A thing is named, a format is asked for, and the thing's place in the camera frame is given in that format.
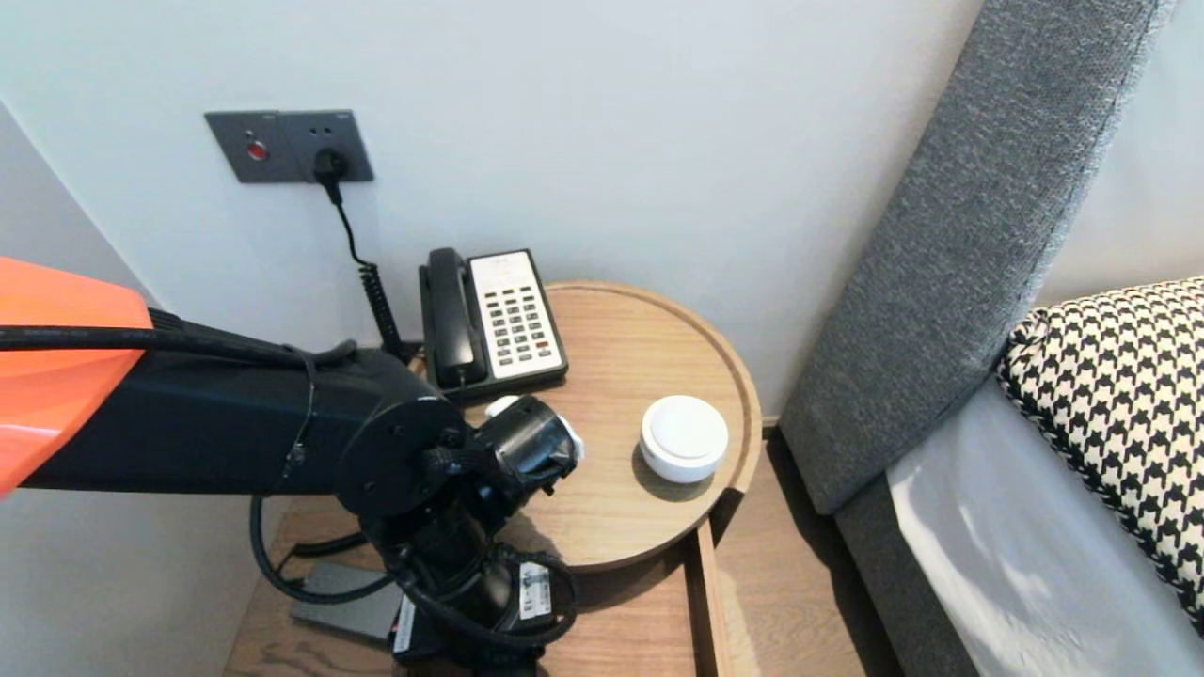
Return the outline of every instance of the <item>wooden table top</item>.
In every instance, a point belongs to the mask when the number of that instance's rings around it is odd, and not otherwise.
[[[549,284],[568,376],[535,394],[585,441],[586,457],[538,493],[498,537],[557,554],[578,571],[601,571],[655,554],[707,516],[722,490],[751,476],[761,406],[736,351],[706,320],[651,292],[601,282]],[[639,455],[644,410],[667,395],[694,395],[727,422],[722,465],[709,479],[674,484]],[[479,424],[484,406],[468,410]]]

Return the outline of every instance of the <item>wooden floor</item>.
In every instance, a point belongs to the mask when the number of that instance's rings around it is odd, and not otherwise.
[[[836,523],[771,440],[716,548],[734,673],[902,675]]]

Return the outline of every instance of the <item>telephone keypad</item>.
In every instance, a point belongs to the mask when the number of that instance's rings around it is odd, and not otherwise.
[[[504,263],[492,257],[468,261],[479,289],[477,299],[494,323],[494,332],[485,335],[494,377],[559,365],[563,358],[549,341],[551,332],[544,329],[550,308],[538,293],[533,270],[526,265],[529,259],[525,254],[500,257],[506,257]],[[495,271],[497,277],[491,277]]]

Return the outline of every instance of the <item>white lid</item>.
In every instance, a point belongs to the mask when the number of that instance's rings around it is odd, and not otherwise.
[[[690,395],[671,395],[648,407],[645,437],[653,451],[694,465],[722,455],[727,449],[727,423],[708,402]]]

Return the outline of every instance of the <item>black device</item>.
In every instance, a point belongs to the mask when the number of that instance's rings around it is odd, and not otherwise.
[[[154,329],[0,328],[0,349],[141,348],[100,407],[23,487],[250,494],[252,547],[268,581],[261,496],[335,494],[415,607],[421,643],[482,675],[533,675],[572,625],[576,584],[557,559],[494,535],[576,467],[560,418],[526,395],[480,428],[400,360],[344,342],[325,353],[254,341],[149,311]],[[568,584],[568,610],[523,623],[524,566]]]
[[[529,249],[419,267],[426,377],[455,401],[559,381],[568,357]]]

